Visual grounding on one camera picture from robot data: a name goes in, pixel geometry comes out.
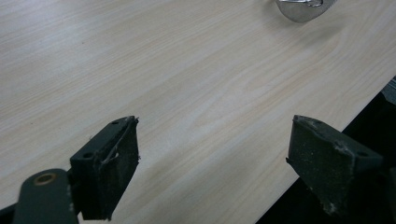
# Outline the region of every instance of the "wood grain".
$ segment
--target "wood grain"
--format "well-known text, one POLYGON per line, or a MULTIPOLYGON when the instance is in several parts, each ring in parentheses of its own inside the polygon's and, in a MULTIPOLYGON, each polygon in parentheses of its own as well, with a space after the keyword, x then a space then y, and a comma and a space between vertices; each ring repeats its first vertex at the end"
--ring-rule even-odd
POLYGON ((298 24, 272 0, 2 1, 0 207, 135 115, 142 160, 113 223, 254 223, 296 179, 292 116, 342 130, 396 74, 395 11, 338 1, 298 24))

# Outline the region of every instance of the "shiny metal object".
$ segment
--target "shiny metal object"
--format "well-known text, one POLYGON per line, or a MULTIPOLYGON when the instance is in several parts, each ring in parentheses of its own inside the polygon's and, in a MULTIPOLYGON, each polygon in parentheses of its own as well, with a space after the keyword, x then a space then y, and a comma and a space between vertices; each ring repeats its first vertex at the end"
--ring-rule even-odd
POLYGON ((307 22, 323 14, 336 0, 276 0, 283 15, 291 21, 307 22))

